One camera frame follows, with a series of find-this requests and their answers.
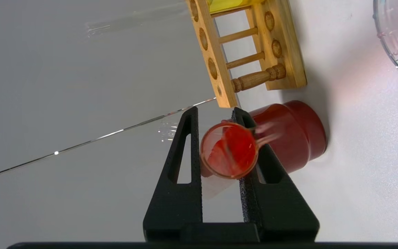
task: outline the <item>wooden test tube rack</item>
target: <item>wooden test tube rack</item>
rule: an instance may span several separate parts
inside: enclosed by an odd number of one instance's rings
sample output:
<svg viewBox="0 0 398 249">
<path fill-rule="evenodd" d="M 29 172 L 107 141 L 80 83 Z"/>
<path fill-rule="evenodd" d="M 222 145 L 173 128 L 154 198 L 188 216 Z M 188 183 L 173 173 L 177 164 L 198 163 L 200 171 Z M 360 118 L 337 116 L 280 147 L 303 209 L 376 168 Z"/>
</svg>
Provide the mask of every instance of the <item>wooden test tube rack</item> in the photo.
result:
<svg viewBox="0 0 398 249">
<path fill-rule="evenodd" d="M 186 0 L 220 107 L 237 106 L 235 93 L 265 83 L 267 90 L 306 85 L 305 71 L 288 0 L 265 0 L 243 8 L 210 14 L 206 0 Z M 250 29 L 219 37 L 213 18 L 243 11 Z M 221 44 L 252 36 L 257 53 L 226 62 Z M 230 79 L 229 69 L 259 61 L 261 72 Z"/>
</svg>

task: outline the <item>red liquid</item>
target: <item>red liquid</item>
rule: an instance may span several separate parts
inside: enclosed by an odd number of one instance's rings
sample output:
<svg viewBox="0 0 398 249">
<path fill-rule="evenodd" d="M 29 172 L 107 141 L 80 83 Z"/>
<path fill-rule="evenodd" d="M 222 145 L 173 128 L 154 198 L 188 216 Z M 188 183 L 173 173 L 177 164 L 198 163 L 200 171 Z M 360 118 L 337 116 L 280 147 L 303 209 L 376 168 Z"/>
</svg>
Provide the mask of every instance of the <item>red liquid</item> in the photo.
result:
<svg viewBox="0 0 398 249">
<path fill-rule="evenodd" d="M 208 165 L 220 175 L 240 178 L 248 173 L 257 157 L 256 141 L 248 129 L 231 124 L 213 146 Z"/>
</svg>

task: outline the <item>white wall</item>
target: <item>white wall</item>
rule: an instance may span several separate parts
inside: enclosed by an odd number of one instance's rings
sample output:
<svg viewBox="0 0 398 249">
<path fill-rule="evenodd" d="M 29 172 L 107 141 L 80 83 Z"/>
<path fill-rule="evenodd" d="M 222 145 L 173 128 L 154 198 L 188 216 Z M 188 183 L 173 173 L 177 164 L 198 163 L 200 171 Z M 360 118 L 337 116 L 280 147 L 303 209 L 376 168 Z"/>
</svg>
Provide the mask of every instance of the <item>white wall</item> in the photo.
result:
<svg viewBox="0 0 398 249">
<path fill-rule="evenodd" d="M 171 4 L 171 16 L 149 14 Z M 87 36 L 86 23 L 111 21 L 120 28 Z M 0 170 L 213 96 L 183 0 L 0 1 Z M 230 115 L 215 102 L 199 107 L 202 127 Z M 0 248 L 142 241 L 170 146 L 160 126 L 0 175 Z M 204 202 L 204 219 L 241 221 L 238 195 L 235 184 Z"/>
</svg>

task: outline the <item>red plastic jar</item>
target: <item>red plastic jar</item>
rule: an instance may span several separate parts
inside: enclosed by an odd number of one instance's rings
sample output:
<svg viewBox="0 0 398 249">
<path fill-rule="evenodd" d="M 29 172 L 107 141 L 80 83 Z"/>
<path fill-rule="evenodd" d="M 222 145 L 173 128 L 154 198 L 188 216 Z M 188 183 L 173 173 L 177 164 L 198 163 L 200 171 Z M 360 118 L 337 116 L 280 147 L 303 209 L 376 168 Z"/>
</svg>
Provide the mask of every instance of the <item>red plastic jar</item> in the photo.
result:
<svg viewBox="0 0 398 249">
<path fill-rule="evenodd" d="M 301 101 L 272 104 L 250 112 L 257 124 L 277 122 L 283 135 L 270 142 L 287 173 L 303 168 L 326 149 L 325 129 L 316 112 Z"/>
</svg>

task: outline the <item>yellow liquid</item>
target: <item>yellow liquid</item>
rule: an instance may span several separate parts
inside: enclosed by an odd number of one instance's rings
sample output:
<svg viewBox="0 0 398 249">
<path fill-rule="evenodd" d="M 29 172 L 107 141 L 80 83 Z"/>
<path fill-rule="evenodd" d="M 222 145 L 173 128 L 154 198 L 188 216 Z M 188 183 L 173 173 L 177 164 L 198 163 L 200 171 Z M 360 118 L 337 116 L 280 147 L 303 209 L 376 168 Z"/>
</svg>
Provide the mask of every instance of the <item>yellow liquid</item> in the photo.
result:
<svg viewBox="0 0 398 249">
<path fill-rule="evenodd" d="M 264 0 L 207 0 L 210 6 L 210 13 L 215 14 L 222 11 L 242 8 L 255 3 L 261 3 Z"/>
</svg>

